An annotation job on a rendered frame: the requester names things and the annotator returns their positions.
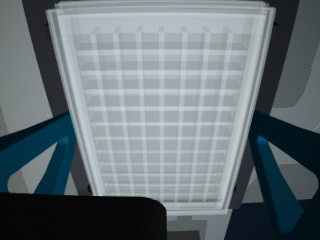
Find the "blue bin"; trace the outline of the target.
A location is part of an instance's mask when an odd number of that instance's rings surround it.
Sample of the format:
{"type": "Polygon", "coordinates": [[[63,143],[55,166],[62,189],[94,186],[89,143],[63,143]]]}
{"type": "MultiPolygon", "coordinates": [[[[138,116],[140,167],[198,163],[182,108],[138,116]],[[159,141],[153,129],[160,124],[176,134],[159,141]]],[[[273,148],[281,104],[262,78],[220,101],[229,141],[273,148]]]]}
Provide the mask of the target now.
{"type": "MultiPolygon", "coordinates": [[[[311,199],[297,201],[305,211],[311,199]]],[[[224,240],[273,240],[264,203],[241,203],[233,209],[224,240]]]]}

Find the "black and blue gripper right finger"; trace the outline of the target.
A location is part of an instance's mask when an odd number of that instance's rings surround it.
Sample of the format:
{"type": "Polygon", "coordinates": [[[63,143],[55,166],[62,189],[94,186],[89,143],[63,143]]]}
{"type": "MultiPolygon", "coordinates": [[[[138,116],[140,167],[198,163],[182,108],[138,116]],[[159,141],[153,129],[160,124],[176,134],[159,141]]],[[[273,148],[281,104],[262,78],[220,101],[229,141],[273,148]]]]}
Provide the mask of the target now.
{"type": "Polygon", "coordinates": [[[320,240],[320,134],[254,110],[248,139],[272,239],[320,240]],[[305,211],[268,141],[316,175],[318,190],[305,211]]]}

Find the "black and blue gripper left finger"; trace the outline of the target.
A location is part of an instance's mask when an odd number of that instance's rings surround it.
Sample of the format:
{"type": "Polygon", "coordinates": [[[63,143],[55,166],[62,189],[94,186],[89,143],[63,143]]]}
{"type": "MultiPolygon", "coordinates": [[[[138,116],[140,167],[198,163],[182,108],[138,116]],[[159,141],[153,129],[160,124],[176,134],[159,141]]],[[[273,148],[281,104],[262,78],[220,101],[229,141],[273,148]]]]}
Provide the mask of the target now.
{"type": "Polygon", "coordinates": [[[76,141],[69,111],[0,137],[0,192],[9,192],[10,176],[57,142],[33,194],[64,195],[76,141]]]}

